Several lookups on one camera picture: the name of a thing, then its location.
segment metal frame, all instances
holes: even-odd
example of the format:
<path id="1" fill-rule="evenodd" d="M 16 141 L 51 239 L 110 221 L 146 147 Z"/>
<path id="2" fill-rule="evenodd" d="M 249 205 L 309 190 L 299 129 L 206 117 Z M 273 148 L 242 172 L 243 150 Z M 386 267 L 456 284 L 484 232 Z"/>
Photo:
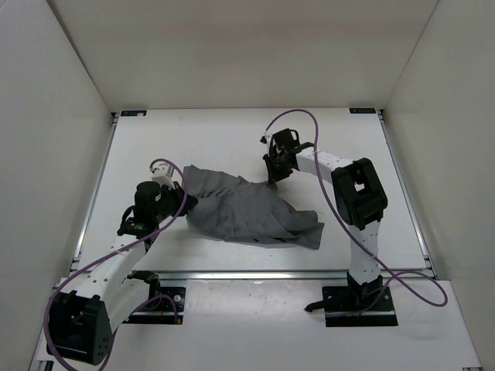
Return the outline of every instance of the metal frame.
<path id="1" fill-rule="evenodd" d="M 416 216 L 414 207 L 412 205 L 411 199 L 409 197 L 409 193 L 407 187 L 405 185 L 404 179 L 401 174 L 400 167 L 398 165 L 397 158 L 395 156 L 394 149 L 392 148 L 392 144 L 387 132 L 387 128 L 385 126 L 384 118 L 382 111 L 377 110 L 377 117 L 380 121 L 382 131 L 385 136 L 385 140 L 387 142 L 388 150 L 391 154 L 392 162 L 395 167 L 395 171 L 397 173 L 399 183 L 401 184 L 402 193 L 405 198 L 406 205 L 409 210 L 409 215 L 411 216 L 412 224 L 415 228 L 416 237 L 418 238 L 419 246 L 422 250 L 423 256 L 426 262 L 426 269 L 422 270 L 424 273 L 428 274 L 431 277 L 435 277 L 435 270 L 430 261 L 430 255 L 428 252 L 428 248 L 426 245 L 425 238 L 423 236 L 421 227 L 419 226 L 418 218 Z M 84 240 L 87 234 L 87 228 L 89 227 L 89 222 L 91 220 L 91 216 L 94 209 L 94 204 L 96 203 L 96 198 L 98 194 L 98 190 L 100 188 L 101 180 L 103 178 L 104 170 L 107 164 L 108 155 L 111 150 L 111 144 L 114 139 L 115 130 L 117 128 L 119 119 L 119 114 L 116 114 L 112 123 L 111 128 L 111 136 L 108 141 L 107 150 L 105 152 L 104 159 L 101 163 L 100 171 L 98 173 L 97 181 L 94 185 L 94 190 L 92 196 L 90 198 L 89 205 L 87 207 L 86 215 L 84 217 L 84 222 L 80 230 L 80 235 L 77 241 L 76 250 L 74 252 L 73 264 L 71 267 L 71 271 L 75 271 L 79 266 L 80 254 L 82 251 L 82 247 L 84 245 Z M 339 280 L 344 279 L 346 277 L 347 270 L 341 271 L 160 271 L 157 272 L 160 274 L 160 279 L 163 280 L 188 280 L 188 279 L 197 279 L 197 280 L 270 280 L 270 279 L 294 279 L 294 280 Z M 386 272 L 382 272 L 384 277 L 389 276 Z"/>
<path id="2" fill-rule="evenodd" d="M 423 235 L 423 231 L 421 229 L 421 226 L 419 225 L 415 208 L 412 205 L 411 197 L 409 196 L 408 187 L 405 185 L 404 177 L 402 176 L 401 168 L 398 164 L 397 156 L 395 155 L 395 151 L 392 147 L 390 135 L 387 132 L 387 126 L 385 125 L 383 111 L 377 110 L 377 116 L 378 119 L 380 120 L 381 130 L 384 132 L 385 141 L 387 142 L 387 146 L 388 146 L 388 151 L 390 152 L 390 155 L 392 157 L 392 162 L 394 163 L 395 172 L 397 173 L 397 177 L 399 178 L 399 183 L 401 183 L 402 193 L 404 194 L 405 203 L 408 206 L 409 215 L 411 216 L 412 225 L 414 226 L 416 231 L 416 237 L 418 238 L 419 246 L 421 248 L 423 256 L 425 257 L 425 260 L 429 263 L 431 269 L 433 270 L 433 273 L 435 273 L 436 275 L 435 268 L 433 267 L 433 264 L 430 260 L 430 253 L 428 252 L 428 245 L 426 244 L 425 236 Z"/>
<path id="3" fill-rule="evenodd" d="M 80 228 L 79 238 L 77 238 L 76 250 L 74 251 L 74 258 L 79 257 L 81 249 L 84 245 L 84 240 L 86 239 L 87 228 L 88 228 L 90 220 L 91 220 L 91 215 L 93 214 L 93 208 L 94 208 L 94 204 L 96 203 L 98 191 L 100 190 L 100 184 L 101 184 L 101 180 L 103 178 L 105 167 L 107 165 L 107 160 L 108 160 L 108 155 L 110 154 L 111 144 L 112 144 L 112 141 L 114 140 L 115 129 L 117 128 L 117 122 L 118 122 L 118 114 L 115 115 L 114 120 L 112 121 L 111 133 L 110 133 L 110 138 L 108 139 L 107 149 L 105 151 L 105 156 L 101 162 L 100 170 L 98 171 L 97 181 L 94 184 L 93 192 L 91 193 L 91 198 L 90 198 L 90 202 L 88 204 L 87 210 L 86 210 L 86 215 L 84 216 L 83 225 Z"/>

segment crumpled cloth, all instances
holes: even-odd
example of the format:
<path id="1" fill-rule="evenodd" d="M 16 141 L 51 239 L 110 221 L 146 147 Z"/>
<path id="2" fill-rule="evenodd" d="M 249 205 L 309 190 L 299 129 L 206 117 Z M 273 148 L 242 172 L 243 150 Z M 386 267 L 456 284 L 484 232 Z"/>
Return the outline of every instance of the crumpled cloth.
<path id="1" fill-rule="evenodd" d="M 294 243 L 319 249 L 324 223 L 315 211 L 296 211 L 276 186 L 225 172 L 184 168 L 188 192 L 198 198 L 188 222 L 209 237 L 239 243 Z"/>

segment small sticker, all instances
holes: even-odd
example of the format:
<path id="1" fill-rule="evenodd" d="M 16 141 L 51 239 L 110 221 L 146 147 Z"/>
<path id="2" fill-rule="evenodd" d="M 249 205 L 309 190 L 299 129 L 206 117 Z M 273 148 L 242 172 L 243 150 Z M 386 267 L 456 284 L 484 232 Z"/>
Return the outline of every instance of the small sticker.
<path id="1" fill-rule="evenodd" d="M 377 111 L 374 108 L 349 108 L 351 114 L 376 114 Z"/>

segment black bracket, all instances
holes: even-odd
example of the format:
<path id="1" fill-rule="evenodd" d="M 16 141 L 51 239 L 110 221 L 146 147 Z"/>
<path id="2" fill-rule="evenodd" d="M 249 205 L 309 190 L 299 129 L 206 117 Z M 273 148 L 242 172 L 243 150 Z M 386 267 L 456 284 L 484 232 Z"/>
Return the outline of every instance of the black bracket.
<path id="1" fill-rule="evenodd" d="M 337 210 L 343 221 L 360 230 L 384 216 L 388 200 L 373 164 L 362 158 L 332 172 Z"/>
<path id="2" fill-rule="evenodd" d="M 105 303 L 95 295 L 91 299 L 76 291 L 59 293 L 49 310 L 49 333 L 63 358 L 99 364 L 107 355 L 111 327 Z"/>
<path id="3" fill-rule="evenodd" d="M 265 137 L 261 138 L 261 143 L 267 143 Z M 295 155 L 312 146 L 313 143 L 309 142 L 301 144 L 296 130 L 284 129 L 273 134 L 268 154 L 263 156 L 268 170 L 268 184 L 288 178 L 293 169 L 299 170 Z"/>

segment cable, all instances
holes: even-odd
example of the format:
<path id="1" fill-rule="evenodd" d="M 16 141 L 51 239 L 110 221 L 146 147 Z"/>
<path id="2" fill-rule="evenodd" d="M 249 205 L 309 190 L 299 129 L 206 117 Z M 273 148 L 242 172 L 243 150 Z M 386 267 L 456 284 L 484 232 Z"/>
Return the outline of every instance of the cable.
<path id="1" fill-rule="evenodd" d="M 139 245 L 141 242 L 144 242 L 146 241 L 148 238 L 153 238 L 153 237 L 156 237 L 158 236 L 162 231 L 166 230 L 170 224 L 172 224 L 176 219 L 177 217 L 180 215 L 180 213 L 183 211 L 184 209 L 184 206 L 186 205 L 186 200 L 187 200 L 187 194 L 188 194 L 188 189 L 187 189 L 187 182 L 186 182 L 186 178 L 183 174 L 183 172 L 180 170 L 180 168 L 175 165 L 173 162 L 169 161 L 169 160 L 166 160 L 164 158 L 157 158 L 156 160 L 154 160 L 151 165 L 149 166 L 150 168 L 156 163 L 156 162 L 166 162 L 167 164 L 171 165 L 180 175 L 180 177 L 182 178 L 182 181 L 183 181 L 183 187 L 184 187 L 184 197 L 183 197 L 183 201 L 182 203 L 180 204 L 180 207 L 179 207 L 179 210 L 177 210 L 177 213 L 172 217 L 172 219 L 165 225 L 163 226 L 162 228 L 159 228 L 157 229 L 155 232 L 153 233 L 150 233 L 148 236 L 145 236 L 143 238 L 140 238 L 139 240 L 135 240 L 135 241 L 132 241 L 131 243 L 129 243 L 128 245 L 124 246 L 124 247 L 121 247 L 115 251 L 112 251 L 111 253 L 99 258 L 99 259 L 96 259 L 94 262 L 92 263 L 89 263 L 86 267 L 82 267 L 81 269 L 75 271 L 71 276 L 69 276 L 64 282 L 62 282 L 58 288 L 55 289 L 55 291 L 53 292 L 52 296 L 49 297 L 48 299 L 48 303 L 46 304 L 46 307 L 45 307 L 45 313 L 43 315 L 43 331 L 45 333 L 45 339 L 46 339 L 46 345 L 48 346 L 49 350 L 51 351 L 51 353 L 53 354 L 53 356 L 55 357 L 55 359 L 58 361 L 58 363 L 60 363 L 60 365 L 62 365 L 65 369 L 69 370 L 69 371 L 77 371 L 77 369 L 73 368 L 69 363 L 67 363 L 67 361 L 60 355 L 60 353 L 58 353 L 58 351 L 56 350 L 56 347 L 55 347 L 55 344 L 53 344 L 53 340 L 52 340 L 52 337 L 50 336 L 50 329 L 48 327 L 48 321 L 49 321 L 49 318 L 50 318 L 50 309 L 52 308 L 52 304 L 53 304 L 53 301 L 55 300 L 55 297 L 62 291 L 63 288 L 65 288 L 67 286 L 67 284 L 69 284 L 74 278 L 76 278 L 77 276 L 81 275 L 82 273 L 86 272 L 88 269 L 94 267 L 95 265 L 98 265 L 100 263 L 103 263 L 104 261 L 110 259 L 111 257 L 114 257 L 115 255 L 119 254 L 120 252 L 123 252 L 125 250 L 129 250 L 133 247 L 136 247 L 137 245 Z M 173 311 L 174 311 L 174 315 L 175 315 L 175 318 L 176 318 L 176 322 L 177 322 L 177 308 L 176 308 L 176 305 L 174 303 L 174 301 L 167 295 L 164 295 L 164 294 L 161 294 L 161 295 L 157 295 L 155 296 L 154 298 L 151 298 L 147 301 L 145 301 L 145 303 L 139 305 L 134 311 L 137 311 L 141 308 L 143 308 L 145 305 L 149 304 L 151 301 L 154 301 L 156 300 L 158 297 L 162 297 L 162 298 L 165 298 L 165 299 L 168 299 L 170 301 L 170 303 L 172 304 L 172 308 L 173 308 Z M 113 336 L 112 336 L 112 340 L 111 340 L 111 344 L 113 345 L 113 341 L 114 341 L 114 337 L 115 337 L 115 334 L 117 333 L 117 331 L 114 332 Z M 103 362 L 103 364 L 101 365 L 101 367 L 98 369 L 98 371 L 102 371 L 105 366 L 107 365 L 108 363 L 108 360 L 110 359 L 110 354 L 111 354 L 111 347 L 110 347 L 110 350 L 108 351 L 108 354 L 107 356 L 105 357 L 105 360 Z"/>
<path id="2" fill-rule="evenodd" d="M 325 197 L 325 200 L 326 200 L 326 203 L 328 204 L 328 206 L 330 207 L 330 210 L 332 210 L 332 214 L 335 216 L 337 222 L 339 223 L 339 225 L 342 227 L 342 229 L 344 230 L 344 232 L 347 234 L 347 236 L 349 236 L 349 238 L 366 254 L 368 255 L 369 257 L 372 257 L 373 259 L 375 259 L 377 261 L 377 263 L 379 263 L 389 274 L 390 274 L 390 278 L 388 279 L 388 281 L 385 283 L 385 285 L 382 287 L 380 293 L 377 295 L 377 297 L 375 298 L 374 302 L 369 305 L 367 308 L 365 308 L 364 310 L 362 311 L 355 311 L 353 313 L 348 313 L 348 314 L 342 314 L 342 315 L 334 315 L 333 317 L 341 317 L 341 316 L 349 316 L 349 315 L 361 315 L 364 311 L 367 311 L 369 309 L 371 309 L 371 307 L 373 307 L 377 302 L 378 300 L 380 300 L 380 298 L 383 296 L 384 292 L 385 292 L 385 289 L 388 287 L 388 285 L 393 281 L 393 280 L 397 280 L 399 281 L 405 288 L 407 288 L 413 295 L 415 295 L 417 298 L 423 300 L 425 303 L 427 304 L 430 304 L 431 306 L 433 307 L 438 307 L 438 308 L 441 308 L 441 307 L 445 307 L 447 305 L 447 303 L 449 302 L 449 298 L 447 297 L 447 293 L 446 291 L 444 290 L 444 288 L 437 282 L 435 281 L 434 279 L 432 279 L 431 277 L 429 277 L 428 275 L 422 273 L 422 272 L 419 272 L 419 271 L 399 271 L 397 273 L 394 273 L 392 271 L 392 269 L 390 269 L 380 258 L 378 257 L 375 257 L 356 237 L 353 236 L 353 234 L 349 231 L 349 229 L 346 227 L 346 224 L 345 222 L 342 220 L 342 218 L 340 218 L 340 215 L 339 213 L 336 211 L 335 207 L 333 206 L 332 204 L 332 201 L 330 200 L 330 197 L 328 196 L 328 193 L 326 192 L 326 188 L 325 188 L 325 184 L 323 183 L 323 177 L 322 177 L 322 174 L 321 174 L 321 171 L 320 171 L 320 168 L 319 168 L 319 163 L 318 163 L 318 137 L 319 137 L 319 126 L 318 126 L 318 121 L 316 120 L 316 117 L 314 114 L 312 114 L 311 112 L 309 112 L 308 110 L 305 110 L 305 109 L 302 109 L 302 108 L 295 108 L 295 109 L 292 109 L 292 110 L 288 110 L 288 111 L 285 111 L 285 112 L 282 112 L 281 114 L 279 114 L 277 117 L 275 117 L 273 120 L 271 120 L 270 124 L 266 127 L 265 129 L 265 134 L 268 132 L 268 129 L 270 129 L 270 127 L 282 116 L 285 116 L 286 114 L 291 114 L 293 112 L 302 112 L 304 114 L 308 114 L 311 118 L 312 118 L 312 121 L 313 123 L 315 124 L 315 143 L 314 143 L 314 149 L 315 149 L 315 167 L 316 167 L 316 177 L 318 178 L 318 182 L 319 182 L 319 186 L 323 192 L 323 196 Z M 427 298 L 425 298 L 424 296 L 422 296 L 421 294 L 419 294 L 414 288 L 412 288 L 411 286 L 409 286 L 409 284 L 407 284 L 402 278 L 400 278 L 401 275 L 403 274 L 416 274 L 418 276 L 422 276 L 422 277 L 425 277 L 427 278 L 428 280 L 430 280 L 433 284 L 435 284 L 435 286 L 437 288 L 439 288 L 439 290 L 442 292 L 443 294 L 443 302 L 442 303 L 435 303 L 434 301 L 431 301 Z"/>

